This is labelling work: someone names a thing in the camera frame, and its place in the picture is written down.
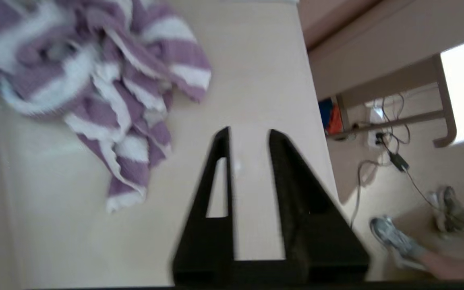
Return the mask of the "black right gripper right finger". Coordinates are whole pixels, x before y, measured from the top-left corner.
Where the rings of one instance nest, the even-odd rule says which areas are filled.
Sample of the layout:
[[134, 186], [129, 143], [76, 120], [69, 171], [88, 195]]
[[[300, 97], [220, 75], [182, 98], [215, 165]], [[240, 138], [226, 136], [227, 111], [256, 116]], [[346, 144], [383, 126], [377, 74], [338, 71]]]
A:
[[285, 255], [305, 269], [368, 269], [369, 255], [292, 140], [270, 130]]

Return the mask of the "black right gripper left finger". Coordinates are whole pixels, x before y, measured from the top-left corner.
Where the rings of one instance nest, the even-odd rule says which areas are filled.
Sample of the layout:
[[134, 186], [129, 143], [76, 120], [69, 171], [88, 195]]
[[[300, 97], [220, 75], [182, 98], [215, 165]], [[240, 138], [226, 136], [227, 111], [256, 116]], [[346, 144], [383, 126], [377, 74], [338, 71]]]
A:
[[[216, 165], [225, 160], [226, 216], [207, 217]], [[230, 127], [212, 138], [207, 158], [196, 187], [195, 198], [186, 219], [173, 268], [227, 267], [234, 260], [234, 189], [232, 185]]]

